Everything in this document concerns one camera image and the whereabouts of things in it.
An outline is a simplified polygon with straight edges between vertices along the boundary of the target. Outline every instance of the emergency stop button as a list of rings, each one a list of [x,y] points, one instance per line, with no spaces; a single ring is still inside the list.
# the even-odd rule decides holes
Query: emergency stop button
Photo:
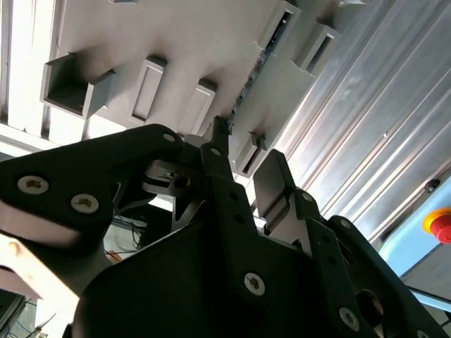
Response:
[[[451,244],[451,208],[438,209],[424,218],[423,229],[443,244]]]

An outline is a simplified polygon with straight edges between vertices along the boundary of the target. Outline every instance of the red button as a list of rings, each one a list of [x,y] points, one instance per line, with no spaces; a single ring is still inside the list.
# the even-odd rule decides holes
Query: red button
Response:
[[[435,219],[431,223],[431,232],[440,243],[451,244],[451,215]]]

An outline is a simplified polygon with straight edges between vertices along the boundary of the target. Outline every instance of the metal frame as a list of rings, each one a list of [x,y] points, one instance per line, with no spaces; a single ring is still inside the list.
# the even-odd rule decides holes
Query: metal frame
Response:
[[[9,64],[11,57],[11,24],[13,1],[1,0],[1,41],[0,41],[0,116],[8,114]]]

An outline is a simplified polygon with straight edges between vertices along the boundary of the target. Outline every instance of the rectangular slot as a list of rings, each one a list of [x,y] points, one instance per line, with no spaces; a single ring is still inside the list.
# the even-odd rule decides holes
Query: rectangular slot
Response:
[[[282,37],[285,29],[288,26],[288,23],[290,22],[292,14],[288,11],[285,11],[282,15],[282,18],[279,20],[276,29],[274,30],[274,33],[272,34],[271,38],[269,39],[268,44],[265,48],[265,53],[270,54],[276,47],[277,43],[279,42],[280,38]]]
[[[315,55],[313,55],[313,58],[311,58],[309,65],[307,66],[307,72],[311,73],[313,69],[315,68],[315,65],[318,63],[318,61],[321,59],[321,56],[324,54],[324,51],[326,51],[327,46],[332,41],[332,38],[326,35],[324,37],[323,42],[319,46],[318,50],[316,51]]]
[[[86,120],[106,105],[114,72],[109,70],[82,83],[78,79],[76,57],[76,54],[69,54],[44,65],[41,101]]]
[[[286,40],[288,34],[299,17],[301,10],[289,1],[279,1],[266,24],[263,34],[257,44],[265,54],[277,55],[279,47]]]
[[[251,177],[258,168],[260,162],[263,161],[266,152],[264,138],[260,137],[257,139],[257,137],[251,133],[235,161],[237,173],[245,177]]]
[[[142,65],[138,76],[136,99],[131,116],[143,123],[149,117],[165,66],[166,61],[156,57],[147,58]]]
[[[178,127],[180,134],[197,134],[199,132],[215,95],[216,85],[214,83],[206,80],[199,81],[180,121]]]
[[[316,23],[309,38],[302,45],[295,64],[311,76],[317,77],[329,61],[340,33],[329,26]]]

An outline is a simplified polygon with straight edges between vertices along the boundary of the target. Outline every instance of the screw head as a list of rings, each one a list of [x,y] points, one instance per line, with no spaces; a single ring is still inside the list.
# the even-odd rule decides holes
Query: screw head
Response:
[[[355,314],[348,308],[341,308],[339,311],[341,320],[352,331],[358,332],[360,330],[360,323]]]
[[[265,283],[255,273],[247,273],[244,282],[246,289],[255,296],[263,296],[265,294]]]
[[[78,194],[70,200],[70,206],[79,213],[91,214],[99,210],[99,201],[89,194]]]
[[[416,331],[418,338],[429,338],[429,336],[421,330]]]
[[[221,156],[221,152],[220,152],[218,149],[216,149],[216,148],[211,148],[210,150],[211,150],[211,152],[212,152],[213,154],[215,154],[215,155],[217,155],[217,156]]]
[[[302,193],[302,197],[304,197],[304,199],[309,201],[309,202],[313,201],[312,197],[306,192]]]
[[[426,190],[428,194],[432,194],[435,191],[435,189],[438,188],[439,185],[440,180],[434,178],[426,183],[426,185],[424,186],[424,190]]]
[[[40,195],[49,190],[49,183],[39,176],[24,176],[18,180],[17,187],[26,194]]]
[[[165,139],[167,139],[169,142],[174,142],[175,141],[175,137],[172,136],[171,134],[163,134],[163,137]]]
[[[346,220],[341,220],[341,225],[346,229],[350,229],[351,225]]]

